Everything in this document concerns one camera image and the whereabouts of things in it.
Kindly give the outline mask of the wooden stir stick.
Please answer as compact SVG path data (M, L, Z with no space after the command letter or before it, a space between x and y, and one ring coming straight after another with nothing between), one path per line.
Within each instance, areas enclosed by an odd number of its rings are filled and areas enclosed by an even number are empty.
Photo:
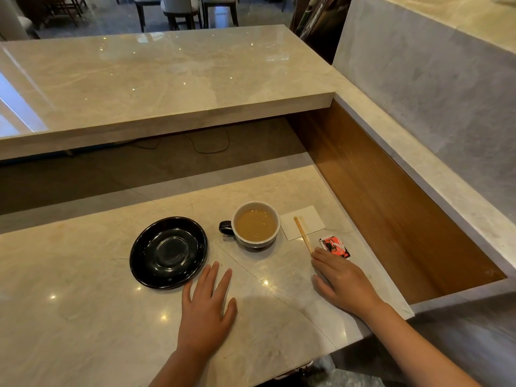
M298 216L294 216L293 220L294 220L296 226L298 227L298 230L299 230L299 232L301 234L301 237L302 237L302 239L303 239L303 241L304 241L304 243L305 243L309 253L312 254L313 253L313 247L311 246L311 243L310 243L310 241L309 241L309 239L308 239L308 237L307 237L307 235L306 235L306 233L304 231L304 228L303 228L303 226L301 224L300 218Z

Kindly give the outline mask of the red and white sachet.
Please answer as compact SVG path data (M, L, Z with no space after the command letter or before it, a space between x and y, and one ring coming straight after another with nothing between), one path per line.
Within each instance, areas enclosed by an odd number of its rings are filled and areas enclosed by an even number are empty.
M344 259L350 258L349 251L337 236L320 238L319 243L323 249L334 255L340 256Z

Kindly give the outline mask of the dark cup with white inside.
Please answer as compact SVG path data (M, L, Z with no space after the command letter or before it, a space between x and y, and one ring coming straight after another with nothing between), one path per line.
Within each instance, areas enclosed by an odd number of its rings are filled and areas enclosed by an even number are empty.
M236 230L234 229L235 221L236 221L236 218L238 217L238 215L242 211L244 211L246 209L252 209L252 208L264 209L264 210L274 214L275 218L277 220L278 227L276 229L276 233L273 235L273 237L267 239L264 242L251 242L251 241L247 241L245 239L242 239L236 233ZM259 249L264 249L264 248L270 247L274 243L274 241L276 240L277 235L279 234L280 228L281 228L280 215L278 214L278 212L271 205L269 205L266 202L261 202L261 201L249 201L249 202L246 202L246 203L242 204L239 208L236 209L236 211L234 212L231 220L221 221L219 223L218 230L223 235L233 236L236 239L236 241L238 243L240 243L243 247L246 247L246 248L249 248L249 249L259 250Z

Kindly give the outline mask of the person's right hand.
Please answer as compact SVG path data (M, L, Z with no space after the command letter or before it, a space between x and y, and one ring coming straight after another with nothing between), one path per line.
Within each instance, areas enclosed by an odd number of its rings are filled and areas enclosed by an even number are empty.
M365 273L354 263L319 247L313 250L311 263L315 275L331 285L337 294L338 301L330 302L333 306L355 314L364 321L384 308L384 301Z

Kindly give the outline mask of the light brown coffee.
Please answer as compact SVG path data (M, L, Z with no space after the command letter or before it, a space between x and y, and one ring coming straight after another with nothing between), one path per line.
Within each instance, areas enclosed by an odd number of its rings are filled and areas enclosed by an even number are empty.
M242 211L234 225L236 233L251 242L264 242L273 237L277 227L275 215L261 208Z

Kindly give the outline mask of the grey patterned clothing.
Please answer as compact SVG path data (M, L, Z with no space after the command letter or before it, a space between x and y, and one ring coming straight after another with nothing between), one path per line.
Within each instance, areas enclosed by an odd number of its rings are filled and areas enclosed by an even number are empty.
M357 381L358 376L336 368L331 356L326 355L256 387L345 387Z

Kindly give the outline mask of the person's left forearm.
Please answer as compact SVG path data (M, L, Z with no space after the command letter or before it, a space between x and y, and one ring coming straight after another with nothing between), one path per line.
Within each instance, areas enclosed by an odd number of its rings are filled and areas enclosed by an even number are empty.
M212 356L195 347L177 347L148 387L195 387Z

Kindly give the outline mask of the person's right forearm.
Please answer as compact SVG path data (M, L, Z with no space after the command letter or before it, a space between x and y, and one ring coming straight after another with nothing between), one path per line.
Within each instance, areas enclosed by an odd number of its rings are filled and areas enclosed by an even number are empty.
M481 387L387 303L375 303L361 318L413 387Z

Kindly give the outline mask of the black saucer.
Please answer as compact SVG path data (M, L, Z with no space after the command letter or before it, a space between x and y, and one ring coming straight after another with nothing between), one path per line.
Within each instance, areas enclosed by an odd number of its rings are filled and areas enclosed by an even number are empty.
M186 217L167 217L148 226L130 252L133 277L145 287L179 288L200 272L209 249L202 226Z

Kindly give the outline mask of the person's left hand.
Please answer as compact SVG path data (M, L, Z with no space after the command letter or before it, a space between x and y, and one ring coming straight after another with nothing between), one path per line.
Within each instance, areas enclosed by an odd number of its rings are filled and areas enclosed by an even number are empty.
M230 331L226 331L226 310L229 302L226 302L226 299L232 269L226 270L218 285L215 284L212 298L208 301L200 300L202 273L199 275L193 295L190 293L193 281L188 281L183 287L182 318L177 347L190 346L214 354L230 333Z

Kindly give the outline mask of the brown wooden chair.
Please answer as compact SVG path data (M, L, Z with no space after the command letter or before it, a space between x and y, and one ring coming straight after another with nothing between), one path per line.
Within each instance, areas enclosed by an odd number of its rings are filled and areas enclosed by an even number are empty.
M41 0L51 17L67 16L75 27L79 27L80 20L88 10L86 0Z

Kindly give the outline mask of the grey upholstered chair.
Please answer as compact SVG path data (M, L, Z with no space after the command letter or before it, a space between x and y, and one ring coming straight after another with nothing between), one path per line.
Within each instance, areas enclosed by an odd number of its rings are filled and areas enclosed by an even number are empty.
M208 9L218 6L228 7L230 10L233 25L239 27L236 10L236 5L238 2L240 2L240 0L201 0L203 28L208 29L210 25Z
M140 30L142 33L145 31L145 12L144 7L146 6L159 6L162 0L133 0L136 5L137 14L139 18Z
M203 29L201 0L161 0L160 7L171 30L179 30L176 18L184 18L188 30L196 29L195 16L198 18L199 29Z

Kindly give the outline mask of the dark leaning board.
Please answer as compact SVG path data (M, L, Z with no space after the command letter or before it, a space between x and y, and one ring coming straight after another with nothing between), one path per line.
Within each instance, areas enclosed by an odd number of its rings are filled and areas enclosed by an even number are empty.
M289 28L332 64L352 0L294 0Z

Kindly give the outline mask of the white paper napkin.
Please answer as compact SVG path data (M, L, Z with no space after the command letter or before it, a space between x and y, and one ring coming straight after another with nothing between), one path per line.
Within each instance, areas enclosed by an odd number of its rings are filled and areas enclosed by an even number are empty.
M316 208L311 205L293 212L280 215L281 228L288 241L302 237L295 223L297 217L306 235L325 229L325 224L319 216Z

